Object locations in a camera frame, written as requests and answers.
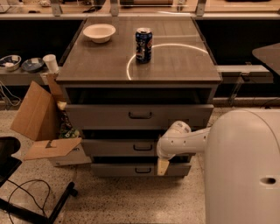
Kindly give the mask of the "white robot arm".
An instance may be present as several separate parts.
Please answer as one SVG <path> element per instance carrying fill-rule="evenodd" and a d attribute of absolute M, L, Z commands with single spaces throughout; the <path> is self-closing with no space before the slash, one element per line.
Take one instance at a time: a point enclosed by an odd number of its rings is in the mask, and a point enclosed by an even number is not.
<path fill-rule="evenodd" d="M 178 154 L 205 154 L 206 224 L 280 224 L 280 110 L 241 108 L 209 128 L 175 122 L 157 142 L 157 173 Z"/>

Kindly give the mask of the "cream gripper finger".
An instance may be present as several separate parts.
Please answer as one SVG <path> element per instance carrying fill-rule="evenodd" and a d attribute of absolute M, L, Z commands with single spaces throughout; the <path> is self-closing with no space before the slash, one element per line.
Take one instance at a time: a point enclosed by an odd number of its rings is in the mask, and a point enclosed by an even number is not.
<path fill-rule="evenodd" d="M 167 172 L 167 169 L 169 167 L 169 163 L 170 163 L 170 161 L 166 160 L 166 159 L 159 158 L 157 160 L 157 175 L 158 176 L 165 175 L 165 173 Z"/>

